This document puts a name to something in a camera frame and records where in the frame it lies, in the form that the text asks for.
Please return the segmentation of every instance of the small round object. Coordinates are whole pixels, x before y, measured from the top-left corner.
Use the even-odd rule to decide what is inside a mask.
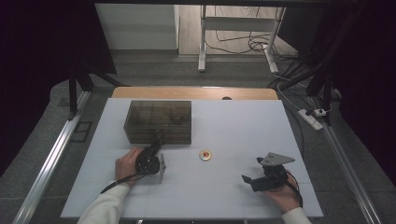
[[[212,152],[207,150],[207,149],[204,149],[204,150],[199,152],[199,158],[202,161],[208,161],[208,160],[210,160],[212,158]]]

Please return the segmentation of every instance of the table surface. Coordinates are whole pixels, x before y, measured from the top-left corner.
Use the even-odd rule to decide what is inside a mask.
[[[186,97],[183,92],[187,90],[180,91],[181,88],[159,88],[157,91],[163,93],[165,89],[168,92],[179,91],[180,97]],[[223,88],[210,90],[227,91]],[[262,92],[260,89],[238,90],[241,94],[244,91]],[[119,93],[120,90],[115,91],[113,96],[120,96]],[[81,215],[113,177],[114,160],[131,147],[122,129],[130,103],[129,98],[107,101],[62,217]],[[167,165],[163,183],[158,184],[158,175],[139,180],[125,199],[123,217],[279,217],[281,213],[276,205],[263,194],[253,192],[241,178],[241,175],[262,176],[262,168],[256,162],[256,157],[265,157],[268,152],[296,159],[285,164],[285,167],[294,172],[300,183],[304,211],[309,217],[323,216],[281,101],[191,100],[191,104],[192,144],[163,146],[161,153]],[[202,149],[212,151],[213,158],[210,161],[199,159]]]
[[[112,98],[277,100],[272,89],[218,87],[118,87]]]

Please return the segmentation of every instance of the white table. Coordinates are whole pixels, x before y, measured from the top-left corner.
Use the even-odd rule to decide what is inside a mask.
[[[114,162],[132,147],[123,124],[132,99],[108,99],[62,217],[80,217],[114,178]],[[281,212],[253,192],[241,175],[262,176],[257,157],[268,152],[293,157],[285,164],[296,176],[308,217],[322,217],[318,199],[281,101],[192,100],[192,144],[165,145],[163,182],[139,180],[125,199],[130,219],[266,219]],[[199,152],[209,149],[210,161]]]

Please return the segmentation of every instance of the aluminum rail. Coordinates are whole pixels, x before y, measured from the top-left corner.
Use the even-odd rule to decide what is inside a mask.
[[[29,223],[32,219],[33,214],[35,213],[35,209],[38,206],[38,203],[41,200],[41,197],[46,189],[48,183],[50,182],[50,178],[55,170],[55,167],[58,163],[58,160],[61,158],[62,153],[66,147],[66,144],[75,130],[78,121],[81,117],[82,110],[87,103],[87,99],[90,96],[88,91],[84,91],[78,98],[78,111],[75,117],[72,120],[68,120],[64,125],[61,133],[58,136],[58,139],[55,142],[55,145],[52,147],[46,161],[44,162],[43,167],[41,168],[40,173],[35,179],[35,183],[30,188],[29,193],[27,194],[20,211],[15,216],[15,219],[12,223],[22,224]]]
[[[317,101],[314,101],[312,98],[309,98],[311,105],[314,105],[317,108],[320,108],[320,105]],[[380,224],[382,223],[378,213],[375,210],[373,202],[371,201],[367,191],[358,176],[353,169],[350,160],[347,154],[344,151],[340,141],[338,140],[337,135],[335,134],[332,127],[328,126],[326,123],[322,123],[323,130],[325,135],[332,147],[332,152],[334,153],[335,158],[337,159],[341,170],[346,177],[346,181],[355,194],[356,200],[358,201],[359,206],[361,207],[361,211],[363,212],[364,217],[367,220],[367,223]]]

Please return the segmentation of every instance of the power strip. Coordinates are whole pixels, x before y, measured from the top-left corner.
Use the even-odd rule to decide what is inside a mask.
[[[300,110],[298,113],[316,131],[323,128],[323,126],[316,119],[314,119],[314,117],[312,117],[310,115],[307,116],[305,114],[306,113],[305,109]]]

